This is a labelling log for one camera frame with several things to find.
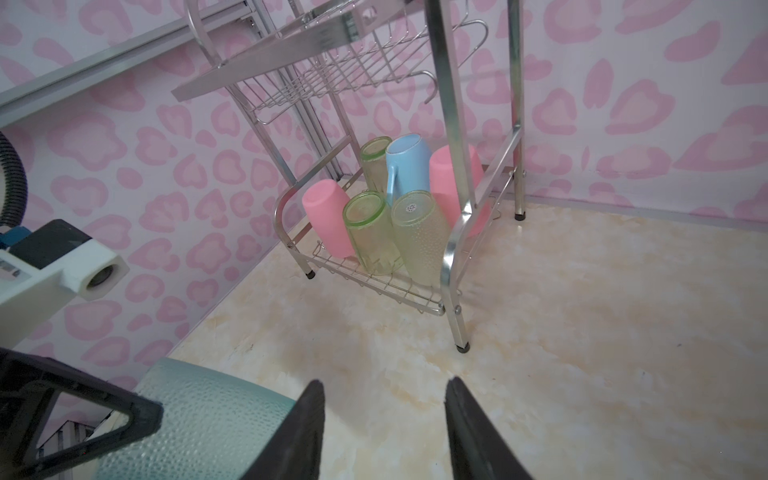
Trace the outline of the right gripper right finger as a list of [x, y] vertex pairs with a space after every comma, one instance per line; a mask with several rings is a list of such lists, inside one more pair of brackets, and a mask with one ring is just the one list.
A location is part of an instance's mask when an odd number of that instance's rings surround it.
[[454, 479], [533, 479], [458, 376], [444, 406]]

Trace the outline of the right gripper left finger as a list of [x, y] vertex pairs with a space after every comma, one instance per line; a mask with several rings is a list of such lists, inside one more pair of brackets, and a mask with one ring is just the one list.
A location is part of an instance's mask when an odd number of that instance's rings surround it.
[[324, 386], [312, 380], [241, 479], [318, 479], [324, 426]]

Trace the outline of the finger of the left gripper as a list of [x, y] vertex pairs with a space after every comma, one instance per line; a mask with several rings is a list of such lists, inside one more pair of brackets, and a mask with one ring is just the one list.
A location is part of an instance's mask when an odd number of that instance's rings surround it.
[[1, 350], [1, 477], [49, 479], [157, 433], [162, 405], [50, 357]]

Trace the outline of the teal plastic cup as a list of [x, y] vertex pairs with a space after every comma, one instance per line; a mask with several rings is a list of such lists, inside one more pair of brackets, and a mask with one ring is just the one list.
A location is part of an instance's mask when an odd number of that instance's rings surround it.
[[95, 461], [95, 479], [238, 479], [295, 401], [190, 363], [155, 363], [136, 393], [160, 404], [160, 428]]

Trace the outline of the yellow-green plastic cup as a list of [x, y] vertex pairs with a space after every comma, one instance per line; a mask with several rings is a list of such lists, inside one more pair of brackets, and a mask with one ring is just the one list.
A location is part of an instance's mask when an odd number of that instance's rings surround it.
[[398, 198], [391, 210], [394, 239], [415, 282], [438, 288], [451, 227], [434, 197], [424, 190]]

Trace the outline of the green plastic cup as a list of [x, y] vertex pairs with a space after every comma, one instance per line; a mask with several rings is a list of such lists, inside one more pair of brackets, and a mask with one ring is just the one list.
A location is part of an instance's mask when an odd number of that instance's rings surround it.
[[391, 137], [379, 136], [361, 147], [361, 165], [369, 190], [386, 193], [388, 180], [386, 150], [391, 142]]
[[343, 209], [343, 221], [360, 265], [370, 275], [392, 275], [402, 265], [390, 207], [383, 194], [363, 191]]

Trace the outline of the pink plastic cup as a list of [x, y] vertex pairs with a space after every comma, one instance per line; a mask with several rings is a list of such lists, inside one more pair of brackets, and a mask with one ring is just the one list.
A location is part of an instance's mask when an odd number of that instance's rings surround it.
[[355, 255], [343, 219], [349, 201], [348, 194], [332, 179], [317, 181], [302, 197], [302, 205], [319, 239], [338, 258]]
[[[484, 171], [476, 148], [472, 144], [469, 144], [468, 151], [472, 169], [472, 182], [476, 187], [484, 176]], [[432, 154], [429, 162], [429, 175], [430, 192], [440, 206], [449, 226], [453, 227], [460, 215], [460, 205], [450, 155], [450, 147], [448, 145], [439, 148]], [[468, 237], [472, 238], [480, 234], [484, 222], [486, 222], [490, 216], [490, 209], [491, 204], [486, 203]]]

